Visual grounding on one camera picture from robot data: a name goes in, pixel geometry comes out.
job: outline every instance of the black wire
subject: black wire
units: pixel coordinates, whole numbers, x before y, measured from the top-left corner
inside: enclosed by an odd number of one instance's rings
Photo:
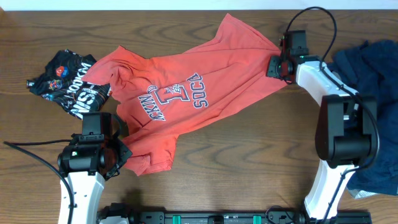
[[[16,146],[39,146],[39,145],[53,144],[53,143],[58,143],[58,142],[70,142],[70,139],[60,139],[60,140],[45,141],[45,142],[23,142],[23,143],[9,142],[9,143],[16,145]]]
[[[9,147],[11,147],[11,148],[13,148],[13,149],[16,149],[16,150],[18,150],[18,151],[20,151],[20,152],[23,152],[24,154],[27,154],[28,156],[30,156],[30,157],[32,157],[32,158],[34,158],[34,159],[40,161],[40,162],[43,163],[45,166],[47,166],[48,168],[50,168],[50,170],[52,170],[52,171],[61,179],[61,181],[63,182],[63,184],[64,184],[65,187],[67,188],[68,195],[69,195],[70,205],[69,205],[68,224],[71,224],[71,222],[72,222],[72,216],[73,216],[73,208],[74,208],[75,206],[74,206],[74,203],[73,203],[73,194],[72,194],[72,191],[71,191],[71,189],[70,189],[70,186],[69,186],[68,182],[62,177],[62,174],[61,174],[53,165],[51,165],[50,163],[48,163],[48,162],[45,161],[44,159],[40,158],[39,156],[36,156],[35,154],[33,154],[33,153],[31,153],[31,152],[29,152],[29,151],[27,151],[27,150],[25,150],[25,149],[19,147],[19,146],[33,146],[33,145],[41,145],[41,144],[51,144],[51,143],[64,142],[64,141],[70,141],[70,140],[64,140],[64,139],[62,139],[62,140],[56,140],[56,141],[48,141],[49,143],[47,143],[47,142],[16,143],[16,142],[7,142],[7,141],[4,141],[3,144],[5,144],[5,145],[7,145],[7,146],[9,146]]]
[[[321,72],[322,72],[331,82],[333,82],[336,86],[338,86],[338,87],[340,88],[340,90],[343,90],[345,93],[349,94],[349,96],[352,97],[352,99],[354,99],[354,101],[355,101],[360,107],[362,107],[362,109],[365,110],[365,112],[368,114],[368,116],[370,117],[370,119],[371,119],[371,121],[372,121],[372,126],[373,126],[373,129],[374,129],[374,133],[375,133],[375,135],[376,135],[376,146],[377,146],[377,148],[376,148],[376,153],[374,154],[372,160],[371,160],[368,164],[365,164],[365,165],[363,165],[363,166],[361,166],[361,167],[357,167],[357,168],[354,168],[354,169],[346,170],[346,171],[344,171],[344,172],[341,174],[340,181],[339,181],[339,183],[338,183],[338,185],[337,185],[337,188],[336,188],[336,190],[335,190],[335,193],[333,194],[333,196],[332,196],[332,198],[331,198],[331,201],[330,201],[330,203],[329,203],[329,206],[328,206],[328,208],[327,208],[327,210],[326,210],[326,214],[325,214],[325,216],[323,217],[323,220],[322,220],[322,223],[325,223],[325,222],[326,222],[326,219],[327,219],[327,217],[328,217],[328,215],[329,215],[331,206],[332,206],[333,203],[335,202],[335,199],[336,199],[336,197],[337,197],[337,194],[338,194],[338,192],[340,191],[340,187],[341,187],[341,185],[343,184],[343,181],[345,180],[346,175],[347,175],[348,173],[350,173],[350,172],[354,172],[354,171],[359,171],[359,170],[367,169],[367,168],[371,167],[371,166],[374,164],[374,162],[376,161],[377,155],[379,154],[379,150],[380,150],[380,137],[379,137],[379,130],[378,130],[378,128],[377,128],[377,121],[376,121],[376,119],[374,118],[374,116],[372,115],[370,109],[362,102],[361,99],[359,99],[358,96],[356,96],[354,93],[352,93],[352,92],[350,92],[349,90],[347,90],[347,89],[345,88],[344,85],[339,84],[336,80],[334,80],[331,76],[329,76],[329,74],[327,74],[327,72],[325,71],[325,68],[322,66],[322,64],[323,64],[323,62],[324,62],[326,56],[328,55],[328,53],[329,53],[329,51],[330,51],[330,49],[331,49],[331,46],[332,46],[333,43],[335,42],[336,35],[337,35],[337,25],[336,25],[336,20],[335,20],[335,18],[333,17],[333,15],[332,15],[329,11],[327,11],[326,9],[324,9],[324,8],[322,8],[322,7],[318,7],[318,6],[308,7],[308,8],[306,8],[306,9],[304,9],[304,10],[301,10],[299,13],[297,13],[297,14],[293,17],[293,19],[289,22],[289,24],[288,24],[288,26],[287,26],[287,28],[286,28],[286,32],[289,31],[289,28],[290,28],[290,26],[292,25],[293,21],[294,21],[299,15],[301,15],[301,13],[303,13],[303,12],[305,12],[305,11],[308,11],[308,10],[311,10],[311,9],[319,9],[319,10],[321,10],[321,11],[327,13],[327,14],[330,16],[330,18],[331,18],[331,20],[332,20],[332,22],[333,22],[333,27],[334,27],[334,30],[335,30],[334,33],[333,33],[333,38],[332,38],[332,40],[331,40],[331,42],[330,42],[330,45],[329,45],[328,49],[326,50],[326,52],[325,52],[325,54],[323,55],[322,59],[319,61],[319,68],[320,68]]]

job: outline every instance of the shirt sleeve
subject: shirt sleeve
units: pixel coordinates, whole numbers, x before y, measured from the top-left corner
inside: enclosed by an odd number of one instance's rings
[[[134,139],[123,139],[123,143],[133,152],[124,165],[137,175],[150,174],[172,168],[178,135],[153,134]]]
[[[110,83],[112,96],[120,102],[144,94],[152,81],[150,61],[119,46],[95,63],[82,78],[97,85]]]

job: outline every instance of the red logo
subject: red logo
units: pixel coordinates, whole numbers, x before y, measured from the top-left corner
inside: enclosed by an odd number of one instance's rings
[[[63,66],[60,66],[59,68],[57,68],[57,69],[55,70],[55,72],[57,73],[57,75],[58,75],[59,77],[61,77],[64,70],[65,70],[64,67],[63,67]]]

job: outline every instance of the black t-shirt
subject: black t-shirt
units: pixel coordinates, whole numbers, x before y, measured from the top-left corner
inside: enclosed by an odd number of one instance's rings
[[[83,57],[67,49],[60,50],[45,66],[45,73],[27,81],[27,88],[82,119],[82,113],[99,111],[109,98],[109,84],[99,86],[81,80],[95,62],[92,55]]]

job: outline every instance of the orange t-shirt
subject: orange t-shirt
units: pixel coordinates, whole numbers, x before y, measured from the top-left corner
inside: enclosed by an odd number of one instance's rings
[[[279,49],[258,31],[227,14],[216,37],[182,54],[150,59],[119,47],[82,79],[111,84],[118,115],[130,136],[125,167],[137,175],[172,167],[180,134],[194,131],[281,89],[267,78]]]

